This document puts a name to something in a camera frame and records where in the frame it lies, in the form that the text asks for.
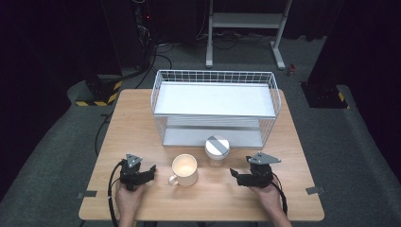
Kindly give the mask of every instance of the hand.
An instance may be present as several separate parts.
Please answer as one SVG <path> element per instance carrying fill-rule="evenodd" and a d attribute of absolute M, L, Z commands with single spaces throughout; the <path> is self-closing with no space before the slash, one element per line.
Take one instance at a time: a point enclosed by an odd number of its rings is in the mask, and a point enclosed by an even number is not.
<path fill-rule="evenodd" d="M 120 227 L 133 226 L 135 214 L 142 200 L 145 185 L 139 185 L 136 190 L 129 191 L 119 180 L 115 185 L 115 202 L 120 211 Z"/>
<path fill-rule="evenodd" d="M 277 185 L 277 178 L 274 176 L 273 182 Z M 257 197 L 262 202 L 263 207 L 265 208 L 266 213 L 270 220 L 273 222 L 276 227 L 288 227 L 292 226 L 289 222 L 286 214 L 281 207 L 280 202 L 280 193 L 277 188 L 275 188 L 272 184 L 265 188 L 260 187 L 249 187 L 252 192 L 254 192 Z"/>

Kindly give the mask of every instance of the white mug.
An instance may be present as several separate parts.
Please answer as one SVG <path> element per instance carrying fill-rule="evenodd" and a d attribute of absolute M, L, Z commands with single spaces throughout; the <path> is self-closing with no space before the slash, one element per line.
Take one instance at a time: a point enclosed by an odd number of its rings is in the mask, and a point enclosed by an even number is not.
<path fill-rule="evenodd" d="M 198 179 L 198 163 L 190 154 L 180 154 L 172 164 L 174 175 L 168 179 L 171 185 L 190 186 Z"/>

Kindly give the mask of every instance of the metal leg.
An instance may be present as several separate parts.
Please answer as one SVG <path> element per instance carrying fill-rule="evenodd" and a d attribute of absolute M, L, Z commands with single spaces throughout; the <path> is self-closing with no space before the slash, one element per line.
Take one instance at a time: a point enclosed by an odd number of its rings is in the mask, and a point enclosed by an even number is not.
<path fill-rule="evenodd" d="M 209 29 L 207 33 L 206 68 L 213 67 L 213 0 L 210 0 Z"/>
<path fill-rule="evenodd" d="M 281 37 L 283 35 L 284 27 L 286 26 L 286 21 L 288 18 L 289 8 L 291 7 L 292 0 L 287 0 L 286 7 L 281 17 L 280 26 L 277 31 L 277 36 L 274 42 L 270 42 L 271 50 L 273 51 L 274 58 L 277 62 L 277 67 L 281 70 L 285 69 L 283 58 L 281 57 L 280 51 L 278 50 L 278 44 L 280 43 Z"/>

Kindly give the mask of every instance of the white metal stand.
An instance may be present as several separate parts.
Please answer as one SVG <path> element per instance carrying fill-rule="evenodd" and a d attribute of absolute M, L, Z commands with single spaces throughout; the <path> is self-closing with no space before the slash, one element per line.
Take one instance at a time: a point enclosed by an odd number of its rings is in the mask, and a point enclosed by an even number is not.
<path fill-rule="evenodd" d="M 287 0 L 283 13 L 214 13 L 213 0 L 210 0 L 209 29 L 206 50 L 206 67 L 213 67 L 213 27 L 275 28 L 275 41 L 270 42 L 271 50 L 279 69 L 285 69 L 278 45 L 288 18 L 292 0 Z"/>

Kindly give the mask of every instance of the dark background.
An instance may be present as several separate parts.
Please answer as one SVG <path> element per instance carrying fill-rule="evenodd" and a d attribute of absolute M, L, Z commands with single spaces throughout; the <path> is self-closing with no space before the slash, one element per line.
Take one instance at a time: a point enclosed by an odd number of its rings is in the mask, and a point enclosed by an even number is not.
<path fill-rule="evenodd" d="M 71 20 L 82 18 L 75 27 L 80 34 L 76 44 L 88 57 L 89 67 L 97 74 L 119 70 L 100 1 L 84 2 L 0 3 L 2 197 L 44 134 L 71 105 L 68 88 L 85 78 L 71 49 Z M 284 7 L 279 0 L 244 2 L 220 0 L 215 9 L 275 12 Z M 148 3 L 155 36 L 161 39 L 193 44 L 201 28 L 207 28 L 202 26 L 202 0 Z M 303 35 L 310 41 L 328 35 L 314 82 L 350 87 L 371 135 L 398 177 L 400 9 L 396 0 L 298 0 L 292 3 L 284 32 L 285 38 Z M 104 58 L 107 67 L 100 63 Z"/>

